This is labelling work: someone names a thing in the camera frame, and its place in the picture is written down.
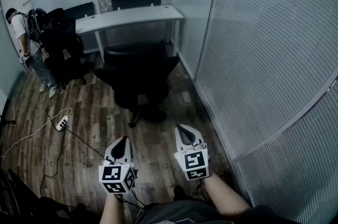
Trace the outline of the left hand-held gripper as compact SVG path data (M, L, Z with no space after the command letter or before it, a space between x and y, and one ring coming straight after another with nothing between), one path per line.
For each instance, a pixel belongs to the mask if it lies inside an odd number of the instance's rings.
M99 183L110 194L126 194L135 186L133 152L129 137L115 140L99 166Z

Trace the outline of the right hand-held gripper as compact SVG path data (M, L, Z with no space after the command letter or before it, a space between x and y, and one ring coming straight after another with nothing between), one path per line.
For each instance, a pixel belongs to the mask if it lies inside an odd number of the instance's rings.
M209 155L199 130L184 124L175 126L177 152L174 154L188 181L209 177Z

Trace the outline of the black mesh office chair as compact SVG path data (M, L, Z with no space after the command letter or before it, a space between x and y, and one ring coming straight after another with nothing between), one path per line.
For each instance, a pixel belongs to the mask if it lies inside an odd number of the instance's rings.
M116 45L104 48L104 67L94 74L111 86L115 104L132 112L128 125L134 128L140 118L166 119L160 105L169 92L168 76L179 60L167 54L163 41Z

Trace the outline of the person's left forearm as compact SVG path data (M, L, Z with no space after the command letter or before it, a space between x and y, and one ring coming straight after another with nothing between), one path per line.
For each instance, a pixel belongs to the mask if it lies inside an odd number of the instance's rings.
M125 209L125 205L137 209L137 204L126 201L119 195L108 193L99 224L134 224L132 211Z

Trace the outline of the person's right forearm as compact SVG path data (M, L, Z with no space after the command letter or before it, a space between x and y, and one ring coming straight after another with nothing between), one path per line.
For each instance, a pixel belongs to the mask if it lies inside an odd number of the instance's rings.
M204 179L204 186L216 209L223 216L236 217L251 208L244 198L214 172Z

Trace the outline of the person's black shoe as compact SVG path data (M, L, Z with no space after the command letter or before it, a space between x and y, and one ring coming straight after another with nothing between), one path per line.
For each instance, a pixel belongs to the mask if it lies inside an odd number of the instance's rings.
M187 195L185 193L185 190L180 185L175 185L173 187L173 201L179 201L179 200L186 200Z

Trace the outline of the white power strip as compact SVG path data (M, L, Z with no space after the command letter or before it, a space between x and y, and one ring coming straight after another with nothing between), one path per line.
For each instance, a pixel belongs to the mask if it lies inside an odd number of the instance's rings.
M66 129L68 124L69 117L63 116L63 118L56 124L55 128L58 132L61 132Z

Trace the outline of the person's dark clothing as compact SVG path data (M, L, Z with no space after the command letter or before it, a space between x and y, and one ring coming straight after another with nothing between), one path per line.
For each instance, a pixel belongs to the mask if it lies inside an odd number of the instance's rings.
M268 206L257 206L237 216L224 216L201 201L161 203L140 213L134 224L300 224L276 215Z

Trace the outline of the black bag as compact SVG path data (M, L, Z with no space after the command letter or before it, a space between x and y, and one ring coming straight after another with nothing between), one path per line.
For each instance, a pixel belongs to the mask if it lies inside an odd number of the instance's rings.
M0 224L91 224L97 218L82 203L74 209L37 197L13 172L0 169Z

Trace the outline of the white desk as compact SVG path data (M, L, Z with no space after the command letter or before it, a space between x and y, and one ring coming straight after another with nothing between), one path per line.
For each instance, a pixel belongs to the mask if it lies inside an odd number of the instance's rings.
M76 34L84 35L94 33L100 55L104 56L104 46L101 41L100 31L104 31L111 27L122 25L145 23L145 22L174 22L174 39L173 39L173 56L177 55L179 45L180 21L184 19L183 15L173 6L150 6L130 8L118 11L107 12L103 14L93 15L91 17L76 20Z

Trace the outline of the black desk divider panel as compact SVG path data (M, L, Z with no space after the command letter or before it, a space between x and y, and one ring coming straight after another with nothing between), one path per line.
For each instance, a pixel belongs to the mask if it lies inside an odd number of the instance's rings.
M95 15L95 6L93 2L81 4L64 10L65 18L74 18L75 20Z
M124 10L138 7L160 6L161 0L111 0L112 10Z

